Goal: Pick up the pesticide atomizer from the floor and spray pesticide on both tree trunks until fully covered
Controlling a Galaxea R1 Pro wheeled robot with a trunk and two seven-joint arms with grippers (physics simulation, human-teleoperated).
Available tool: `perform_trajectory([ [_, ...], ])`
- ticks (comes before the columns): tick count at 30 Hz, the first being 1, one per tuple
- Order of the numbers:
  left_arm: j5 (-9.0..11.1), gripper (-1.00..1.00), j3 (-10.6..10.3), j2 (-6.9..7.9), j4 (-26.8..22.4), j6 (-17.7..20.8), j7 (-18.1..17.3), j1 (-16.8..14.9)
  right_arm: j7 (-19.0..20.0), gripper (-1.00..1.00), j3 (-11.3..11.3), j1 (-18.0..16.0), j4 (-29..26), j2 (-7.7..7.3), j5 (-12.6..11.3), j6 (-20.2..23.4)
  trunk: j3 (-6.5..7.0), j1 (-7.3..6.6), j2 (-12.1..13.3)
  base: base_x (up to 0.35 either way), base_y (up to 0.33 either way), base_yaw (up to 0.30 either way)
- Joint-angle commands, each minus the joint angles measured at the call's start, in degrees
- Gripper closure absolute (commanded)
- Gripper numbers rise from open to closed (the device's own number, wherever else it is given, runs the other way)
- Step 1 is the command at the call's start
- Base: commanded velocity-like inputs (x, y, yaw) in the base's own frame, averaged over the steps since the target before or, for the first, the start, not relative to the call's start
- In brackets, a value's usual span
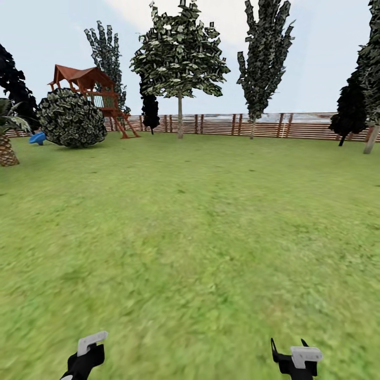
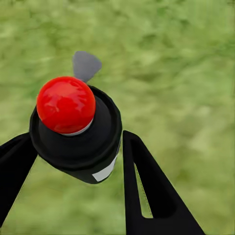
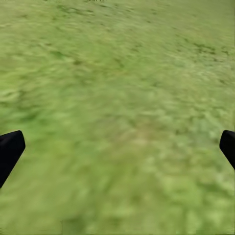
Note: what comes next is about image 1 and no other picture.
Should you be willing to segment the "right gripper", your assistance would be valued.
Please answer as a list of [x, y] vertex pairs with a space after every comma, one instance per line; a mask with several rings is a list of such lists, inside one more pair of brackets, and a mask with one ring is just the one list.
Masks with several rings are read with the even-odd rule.
[[295, 368], [292, 359], [293, 355], [278, 353], [275, 345], [272, 348], [272, 356], [274, 362], [279, 364], [280, 372], [290, 374], [292, 380], [314, 380], [313, 377], [317, 376], [317, 362], [305, 362], [306, 369]]

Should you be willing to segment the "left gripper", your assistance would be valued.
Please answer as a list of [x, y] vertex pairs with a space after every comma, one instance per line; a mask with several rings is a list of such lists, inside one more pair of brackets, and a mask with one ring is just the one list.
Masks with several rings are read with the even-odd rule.
[[79, 356], [77, 354], [71, 355], [68, 358], [68, 371], [76, 364], [85, 364], [88, 368], [88, 375], [93, 367], [101, 365], [105, 360], [104, 345], [93, 346], [90, 350]]

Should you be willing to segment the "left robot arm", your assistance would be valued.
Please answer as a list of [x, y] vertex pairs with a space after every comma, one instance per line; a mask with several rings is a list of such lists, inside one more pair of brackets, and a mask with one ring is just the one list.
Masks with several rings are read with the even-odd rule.
[[107, 336], [108, 332], [102, 331], [79, 339], [78, 352], [68, 358], [68, 372], [60, 380], [86, 380], [92, 368], [105, 360], [104, 345], [95, 345]]

